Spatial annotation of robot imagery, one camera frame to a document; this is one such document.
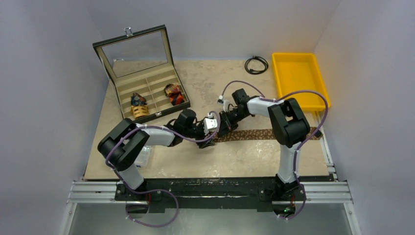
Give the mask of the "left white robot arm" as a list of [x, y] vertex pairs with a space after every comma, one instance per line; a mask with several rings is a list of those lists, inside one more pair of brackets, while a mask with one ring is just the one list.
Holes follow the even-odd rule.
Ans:
[[196, 113], [184, 109], [177, 118], [165, 125], [135, 123], [123, 119], [98, 144], [97, 150], [127, 187], [127, 194], [133, 200], [140, 200], [146, 194], [146, 180], [140, 174], [135, 161], [146, 146], [174, 147], [182, 141], [198, 144], [200, 148], [209, 146], [220, 128], [220, 116], [216, 111], [200, 121]]

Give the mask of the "brown floral tie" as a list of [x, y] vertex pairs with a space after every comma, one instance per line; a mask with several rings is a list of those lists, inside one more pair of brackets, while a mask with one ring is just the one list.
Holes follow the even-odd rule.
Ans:
[[248, 140], [275, 140], [272, 129], [235, 130], [222, 137], [213, 139], [215, 143]]

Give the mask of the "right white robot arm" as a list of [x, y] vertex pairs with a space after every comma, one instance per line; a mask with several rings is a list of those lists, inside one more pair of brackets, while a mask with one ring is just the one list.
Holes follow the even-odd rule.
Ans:
[[232, 93], [236, 107], [219, 113], [218, 137], [234, 131], [238, 122], [248, 116], [263, 116], [270, 119], [272, 132], [280, 144], [279, 169], [275, 179], [275, 193], [280, 199], [287, 199], [299, 186], [298, 158], [300, 145], [310, 132], [310, 125], [294, 98], [268, 100], [260, 96], [250, 97], [244, 89]]

